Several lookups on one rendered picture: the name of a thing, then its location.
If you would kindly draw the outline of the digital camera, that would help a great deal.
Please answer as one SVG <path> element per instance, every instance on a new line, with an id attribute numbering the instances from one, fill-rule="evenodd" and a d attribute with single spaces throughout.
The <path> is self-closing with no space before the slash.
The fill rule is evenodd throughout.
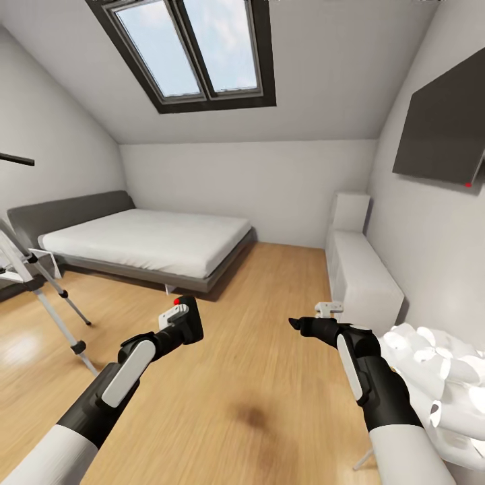
<path id="1" fill-rule="evenodd" d="M 182 323 L 185 320 L 189 320 L 190 324 L 192 324 L 193 331 L 195 332 L 195 335 L 191 337 L 189 340 L 183 342 L 183 345 L 189 345 L 193 344 L 196 342 L 200 342 L 200 340 L 203 339 L 204 334 L 203 334 L 203 327 L 201 324 L 201 319 L 199 315 L 199 310 L 197 308 L 197 301 L 195 298 L 195 295 L 184 295 L 181 297 L 178 297 L 174 300 L 174 305 L 181 305 L 185 304 L 189 307 L 189 312 L 185 313 L 178 319 L 175 319 L 173 323 L 175 325 L 178 325 L 179 323 Z"/>

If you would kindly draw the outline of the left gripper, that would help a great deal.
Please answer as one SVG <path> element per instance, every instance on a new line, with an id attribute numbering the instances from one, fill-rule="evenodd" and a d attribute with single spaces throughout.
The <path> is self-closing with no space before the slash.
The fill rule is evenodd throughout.
<path id="1" fill-rule="evenodd" d="M 194 327 L 187 319 L 176 326 L 167 327 L 167 329 L 162 330 L 162 332 L 166 333 L 171 340 L 171 348 L 169 352 L 175 350 L 181 344 L 183 344 L 183 342 L 193 337 L 195 335 L 193 328 Z"/>

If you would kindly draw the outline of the camera tripod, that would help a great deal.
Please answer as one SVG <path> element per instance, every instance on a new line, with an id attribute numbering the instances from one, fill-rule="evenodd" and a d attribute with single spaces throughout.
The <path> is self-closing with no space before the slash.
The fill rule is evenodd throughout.
<path id="1" fill-rule="evenodd" d="M 28 166 L 34 166 L 35 161 L 29 158 L 23 158 L 8 154 L 0 153 L 0 160 L 6 160 L 10 162 L 15 162 L 18 164 L 25 164 Z M 70 301 L 69 293 L 66 290 L 62 290 L 61 287 L 52 279 L 52 277 L 47 273 L 47 271 L 41 266 L 38 262 L 38 258 L 34 253 L 31 253 L 29 249 L 22 243 L 22 241 L 16 236 L 15 231 L 13 232 L 12 229 L 4 222 L 4 220 L 0 217 L 0 229 L 1 231 L 8 237 L 8 239 L 23 253 L 24 256 L 18 257 L 6 241 L 4 236 L 0 232 L 0 252 L 4 253 L 5 256 L 10 261 L 10 264 L 1 267 L 0 266 L 0 280 L 10 280 L 12 282 L 19 282 L 24 283 L 30 292 L 34 292 L 35 295 L 38 297 L 39 301 L 43 304 L 45 309 L 48 311 L 50 316 L 53 318 L 55 323 L 58 325 L 59 329 L 63 332 L 65 337 L 69 340 L 70 344 L 72 345 L 71 349 L 75 352 L 76 355 L 80 355 L 82 360 L 85 362 L 87 367 L 93 373 L 95 377 L 99 375 L 98 371 L 94 368 L 92 363 L 89 361 L 88 357 L 84 354 L 84 350 L 87 348 L 85 342 L 82 340 L 77 342 L 75 338 L 72 336 L 64 322 L 58 316 L 54 308 L 51 306 L 50 302 L 46 299 L 43 295 L 42 291 L 40 290 L 41 287 L 44 286 L 44 282 L 40 278 L 33 278 L 30 272 L 27 270 L 25 265 L 23 264 L 25 261 L 28 261 L 30 264 L 34 264 L 41 274 L 53 285 L 53 287 L 58 291 L 59 295 L 64 298 L 71 307 L 78 313 L 78 315 L 86 322 L 87 325 L 91 325 L 91 323 L 84 317 L 84 315 L 79 311 L 79 309 Z"/>

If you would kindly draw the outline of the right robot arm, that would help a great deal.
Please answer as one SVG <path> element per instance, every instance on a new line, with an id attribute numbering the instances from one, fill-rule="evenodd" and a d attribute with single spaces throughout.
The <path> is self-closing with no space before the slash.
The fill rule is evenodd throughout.
<path id="1" fill-rule="evenodd" d="M 315 317 L 289 318 L 304 337 L 339 350 L 373 445 L 382 485 L 457 485 L 410 405 L 405 381 L 381 356 L 372 329 L 337 323 L 340 302 L 319 302 Z"/>

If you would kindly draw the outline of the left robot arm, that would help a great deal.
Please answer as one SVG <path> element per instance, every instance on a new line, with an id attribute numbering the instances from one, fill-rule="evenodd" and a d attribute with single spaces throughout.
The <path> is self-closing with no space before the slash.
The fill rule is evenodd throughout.
<path id="1" fill-rule="evenodd" d="M 189 307 L 175 305 L 159 316 L 159 333 L 124 341 L 110 362 L 47 435 L 0 485 L 79 485 L 151 362 L 195 335 L 187 319 L 173 321 Z"/>

